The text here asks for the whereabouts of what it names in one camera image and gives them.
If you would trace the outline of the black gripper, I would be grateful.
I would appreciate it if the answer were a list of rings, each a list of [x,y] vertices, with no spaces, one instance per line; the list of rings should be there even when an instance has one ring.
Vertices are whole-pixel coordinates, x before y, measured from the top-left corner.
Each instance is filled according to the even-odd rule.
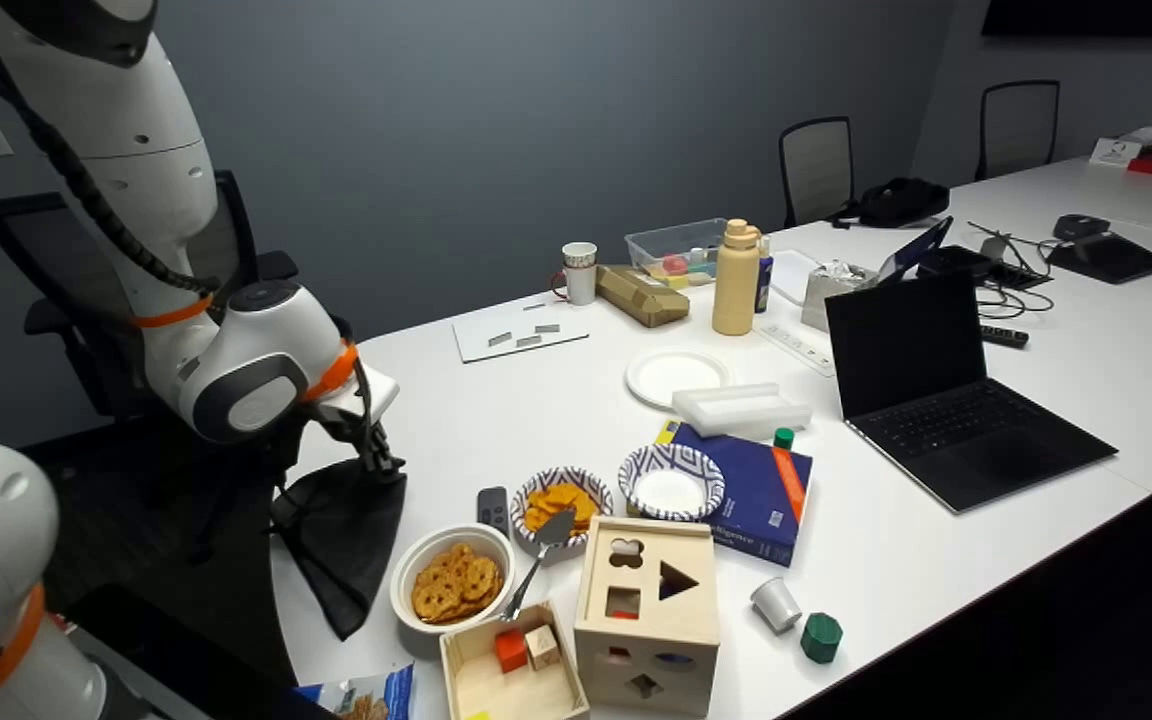
[[[332,442],[344,442],[369,478],[398,484],[405,478],[405,460],[389,450],[383,430],[369,411],[348,411],[338,403],[320,403],[317,422]]]

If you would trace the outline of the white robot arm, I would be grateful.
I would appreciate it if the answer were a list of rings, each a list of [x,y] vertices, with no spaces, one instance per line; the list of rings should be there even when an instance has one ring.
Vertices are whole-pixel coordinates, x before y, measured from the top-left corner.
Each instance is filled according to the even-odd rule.
[[[100,238],[150,387],[203,442],[292,452],[308,424],[392,484],[356,342],[297,279],[241,291],[190,245],[216,215],[216,171],[158,42],[158,0],[0,0],[0,98]],[[62,536],[51,479],[0,444],[0,720],[114,720],[127,694],[43,599]]]

